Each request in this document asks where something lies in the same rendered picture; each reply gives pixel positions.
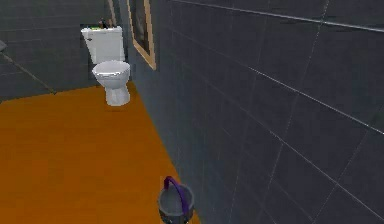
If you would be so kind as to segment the wooden framed window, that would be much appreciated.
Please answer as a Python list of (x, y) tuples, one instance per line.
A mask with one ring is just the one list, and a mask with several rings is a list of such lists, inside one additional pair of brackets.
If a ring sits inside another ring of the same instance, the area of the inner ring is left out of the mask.
[(152, 70), (157, 68), (150, 0), (126, 0), (135, 49)]

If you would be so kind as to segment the white toilet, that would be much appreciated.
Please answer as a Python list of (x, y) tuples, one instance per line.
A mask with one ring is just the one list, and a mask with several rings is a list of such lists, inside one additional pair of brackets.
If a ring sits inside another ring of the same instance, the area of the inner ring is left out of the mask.
[(83, 28), (81, 34), (94, 64), (92, 74), (105, 90), (106, 103), (109, 106), (127, 104), (130, 65), (125, 60), (122, 28)]

